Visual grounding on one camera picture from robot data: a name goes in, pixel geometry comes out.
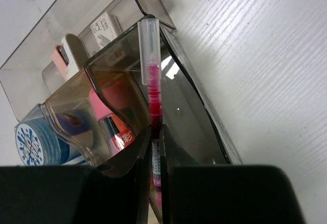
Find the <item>pink glue bottle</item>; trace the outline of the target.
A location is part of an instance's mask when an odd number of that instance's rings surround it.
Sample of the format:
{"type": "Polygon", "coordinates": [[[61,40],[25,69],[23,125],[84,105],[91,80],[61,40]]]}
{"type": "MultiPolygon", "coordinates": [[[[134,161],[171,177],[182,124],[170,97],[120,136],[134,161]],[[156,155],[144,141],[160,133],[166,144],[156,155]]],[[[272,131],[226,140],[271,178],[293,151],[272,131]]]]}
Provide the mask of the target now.
{"type": "MultiPolygon", "coordinates": [[[[126,91],[126,85],[117,82],[105,87],[103,95],[119,108],[131,111],[126,91]]],[[[135,133],[101,101],[93,88],[89,91],[88,98],[95,118],[107,136],[111,154],[114,156],[134,141],[135,133]]]]}

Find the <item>clear desk organizer box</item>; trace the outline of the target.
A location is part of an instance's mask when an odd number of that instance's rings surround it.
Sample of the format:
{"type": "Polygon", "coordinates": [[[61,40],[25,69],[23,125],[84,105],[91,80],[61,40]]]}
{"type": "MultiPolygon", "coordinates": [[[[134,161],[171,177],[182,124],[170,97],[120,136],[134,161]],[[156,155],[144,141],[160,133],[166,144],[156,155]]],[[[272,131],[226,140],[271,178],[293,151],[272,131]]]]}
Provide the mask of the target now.
{"type": "MultiPolygon", "coordinates": [[[[1,66],[1,84],[20,122],[36,104],[43,104],[55,132],[98,167],[114,157],[107,136],[98,124],[89,102],[93,88],[101,101],[135,133],[149,127],[147,90],[141,81],[137,22],[157,17],[160,21],[161,60],[167,62],[162,79],[163,118],[175,140],[197,163],[229,165],[226,136],[217,122],[208,98],[177,38],[160,0],[56,0],[1,66]],[[103,12],[117,17],[122,33],[100,49],[91,23],[103,12]],[[84,68],[65,81],[51,59],[64,35],[80,38],[89,59],[84,68]],[[173,68],[177,73],[169,78],[173,68]],[[131,111],[114,105],[103,95],[107,86],[126,85],[131,111]]],[[[162,221],[162,207],[155,202],[151,182],[149,208],[162,221]]]]}

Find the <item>red gel pen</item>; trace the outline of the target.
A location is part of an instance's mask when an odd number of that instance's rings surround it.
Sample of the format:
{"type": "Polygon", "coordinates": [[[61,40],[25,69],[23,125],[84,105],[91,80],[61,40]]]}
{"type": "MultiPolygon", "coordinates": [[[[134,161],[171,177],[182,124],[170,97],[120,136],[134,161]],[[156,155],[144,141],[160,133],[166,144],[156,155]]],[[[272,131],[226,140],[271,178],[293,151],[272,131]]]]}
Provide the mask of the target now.
{"type": "Polygon", "coordinates": [[[162,127],[160,27],[156,18],[138,22],[142,84],[147,87],[152,140],[152,173],[156,204],[161,207],[159,134],[162,127]]]}

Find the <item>blue round tape tin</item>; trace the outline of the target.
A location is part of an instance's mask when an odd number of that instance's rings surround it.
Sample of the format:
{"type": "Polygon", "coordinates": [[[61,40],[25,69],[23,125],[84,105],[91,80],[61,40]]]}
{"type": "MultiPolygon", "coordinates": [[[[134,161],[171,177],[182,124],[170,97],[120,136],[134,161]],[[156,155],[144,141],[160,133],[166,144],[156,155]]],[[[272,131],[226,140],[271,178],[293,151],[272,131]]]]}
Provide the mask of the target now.
{"type": "Polygon", "coordinates": [[[90,159],[54,130],[43,104],[36,104],[15,126],[16,147],[25,166],[90,163],[90,159]]]}

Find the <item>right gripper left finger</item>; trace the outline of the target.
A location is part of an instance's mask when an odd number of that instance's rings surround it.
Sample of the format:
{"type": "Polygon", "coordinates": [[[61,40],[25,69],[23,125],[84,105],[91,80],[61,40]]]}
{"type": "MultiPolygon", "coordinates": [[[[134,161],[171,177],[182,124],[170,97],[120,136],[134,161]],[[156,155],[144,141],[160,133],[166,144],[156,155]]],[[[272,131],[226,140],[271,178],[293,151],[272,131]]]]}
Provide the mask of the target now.
{"type": "Polygon", "coordinates": [[[1,223],[147,223],[150,135],[98,167],[2,167],[1,223]]]}

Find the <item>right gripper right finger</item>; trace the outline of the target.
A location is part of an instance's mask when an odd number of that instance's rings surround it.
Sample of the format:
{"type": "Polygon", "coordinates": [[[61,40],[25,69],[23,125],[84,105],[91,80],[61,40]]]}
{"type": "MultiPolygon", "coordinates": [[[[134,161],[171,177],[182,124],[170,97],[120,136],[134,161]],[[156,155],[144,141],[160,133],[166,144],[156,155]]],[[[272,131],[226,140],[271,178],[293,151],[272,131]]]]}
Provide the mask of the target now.
{"type": "Polygon", "coordinates": [[[167,126],[159,140],[163,223],[305,223],[280,168],[199,164],[167,126]]]}

